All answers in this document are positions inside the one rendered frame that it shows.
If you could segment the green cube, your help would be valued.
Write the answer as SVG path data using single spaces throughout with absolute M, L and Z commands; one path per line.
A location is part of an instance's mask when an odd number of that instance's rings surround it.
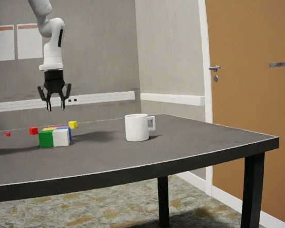
M 53 131 L 54 130 L 46 130 L 46 131 L 40 131 L 38 133 L 40 148 L 41 147 L 54 147 L 53 135 L 52 135 Z

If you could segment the white mug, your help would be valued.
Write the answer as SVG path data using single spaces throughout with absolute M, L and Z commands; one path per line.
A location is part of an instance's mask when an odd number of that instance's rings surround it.
M 151 120 L 151 127 L 148 127 L 148 120 Z M 127 115 L 125 116 L 125 130 L 128 141 L 147 140 L 149 131 L 155 130 L 155 117 L 148 117 L 146 114 Z

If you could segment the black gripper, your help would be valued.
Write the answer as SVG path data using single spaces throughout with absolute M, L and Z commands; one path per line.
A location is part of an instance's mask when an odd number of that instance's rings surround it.
M 65 100 L 69 98 L 70 90 L 72 87 L 71 83 L 65 83 L 63 78 L 63 70 L 49 70 L 44 72 L 45 75 L 45 83 L 44 85 L 38 86 L 38 92 L 40 94 L 41 100 L 47 103 L 47 110 L 51 112 L 51 94 L 59 93 L 61 98 L 61 109 L 62 111 L 65 109 Z M 62 89 L 66 86 L 66 96 L 64 97 Z M 47 98 L 44 95 L 44 87 L 47 89 Z

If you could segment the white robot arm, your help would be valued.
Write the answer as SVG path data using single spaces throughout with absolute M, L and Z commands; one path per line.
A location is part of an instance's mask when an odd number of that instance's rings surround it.
M 37 21 L 39 33 L 51 40 L 44 45 L 44 65 L 39 66 L 40 71 L 63 70 L 62 42 L 65 33 L 65 24 L 62 19 L 48 20 L 46 15 L 52 12 L 49 0 L 28 0 Z

